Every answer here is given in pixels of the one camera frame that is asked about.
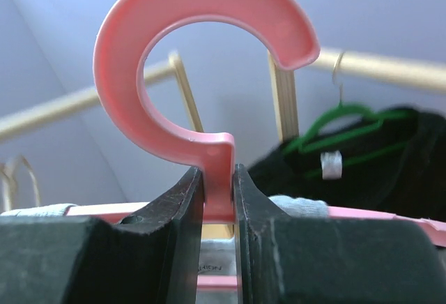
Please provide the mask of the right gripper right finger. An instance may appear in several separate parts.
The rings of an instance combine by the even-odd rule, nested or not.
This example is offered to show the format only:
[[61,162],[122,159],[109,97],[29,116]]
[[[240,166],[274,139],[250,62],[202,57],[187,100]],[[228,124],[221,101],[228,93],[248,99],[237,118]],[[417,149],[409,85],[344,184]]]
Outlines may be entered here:
[[233,175],[233,207],[238,300],[279,303],[284,285],[274,230],[285,212],[257,189],[242,164]]

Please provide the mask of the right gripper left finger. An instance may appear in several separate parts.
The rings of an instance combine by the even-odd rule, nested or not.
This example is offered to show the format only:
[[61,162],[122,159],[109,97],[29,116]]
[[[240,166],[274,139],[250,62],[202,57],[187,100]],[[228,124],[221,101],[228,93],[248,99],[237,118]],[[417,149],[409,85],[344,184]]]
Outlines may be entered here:
[[70,303],[194,303],[202,220],[203,179],[195,167],[116,225],[82,218]]

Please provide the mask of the grey tank top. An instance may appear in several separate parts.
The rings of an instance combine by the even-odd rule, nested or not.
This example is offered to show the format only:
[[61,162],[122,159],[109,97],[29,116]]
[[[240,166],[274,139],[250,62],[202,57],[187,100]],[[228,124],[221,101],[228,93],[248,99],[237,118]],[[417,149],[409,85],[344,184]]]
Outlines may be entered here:
[[[328,205],[321,200],[292,198],[285,195],[269,197],[276,206],[292,217],[325,218],[329,216]],[[4,211],[2,216],[62,216],[67,215],[75,204],[51,204],[33,208],[18,208]],[[235,275],[236,247],[234,235],[224,225],[205,225],[202,229],[199,257],[200,275]],[[196,295],[197,303],[237,303],[234,291],[204,291]]]

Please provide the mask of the pink plastic hanger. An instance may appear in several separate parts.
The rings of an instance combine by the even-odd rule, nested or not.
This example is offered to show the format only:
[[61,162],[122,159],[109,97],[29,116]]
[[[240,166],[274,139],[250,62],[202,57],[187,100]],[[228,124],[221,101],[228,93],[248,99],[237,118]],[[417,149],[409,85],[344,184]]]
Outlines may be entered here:
[[[195,167],[203,179],[205,225],[224,225],[235,239],[235,142],[226,132],[175,125],[150,101],[146,57],[173,30],[224,22],[256,36],[285,70],[314,62],[319,43],[294,0],[118,0],[100,27],[93,74],[100,102],[119,130],[143,150]],[[284,289],[279,303],[444,303],[445,273],[416,222],[387,216],[286,218],[275,221]],[[235,275],[200,275],[197,290],[234,291]]]

